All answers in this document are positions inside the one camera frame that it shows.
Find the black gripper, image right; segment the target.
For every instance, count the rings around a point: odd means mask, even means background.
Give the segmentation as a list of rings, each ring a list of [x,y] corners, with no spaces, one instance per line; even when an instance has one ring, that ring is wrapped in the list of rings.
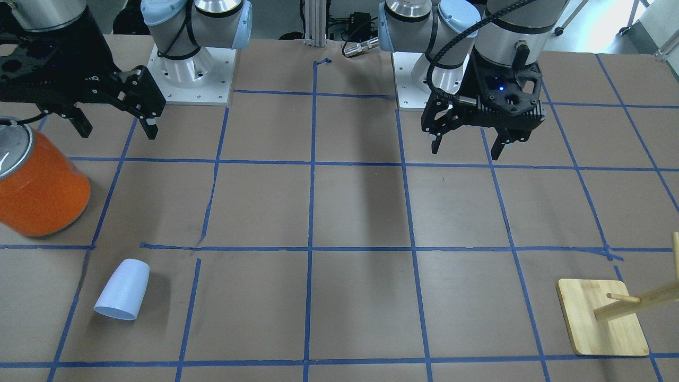
[[[451,96],[431,95],[421,118],[437,154],[444,134],[466,126],[494,128],[491,159],[497,161],[506,145],[526,141],[545,121],[540,102],[542,73],[529,62],[529,50],[516,50],[509,66],[493,63],[472,51],[462,86]]]

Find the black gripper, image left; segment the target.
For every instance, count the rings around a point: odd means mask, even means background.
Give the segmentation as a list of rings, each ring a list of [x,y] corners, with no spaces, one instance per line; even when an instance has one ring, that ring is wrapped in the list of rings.
[[[148,140],[166,100],[143,66],[121,70],[87,5],[3,5],[2,101],[31,102],[48,110],[76,103],[110,104],[139,117]],[[83,111],[65,111],[80,137],[93,126]]]

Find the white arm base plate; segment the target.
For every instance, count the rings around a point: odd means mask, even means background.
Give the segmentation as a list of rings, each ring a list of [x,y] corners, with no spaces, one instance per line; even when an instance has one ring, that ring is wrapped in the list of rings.
[[[423,111],[431,94],[431,90],[425,83],[429,60],[424,53],[405,53],[404,51],[396,51],[392,54],[392,58],[398,108]],[[460,67],[435,67],[432,72],[433,84],[450,94],[456,94],[462,85],[468,61],[469,55],[467,54]]]
[[[208,47],[191,58],[170,60],[153,46],[147,67],[169,105],[227,106],[237,53]]]

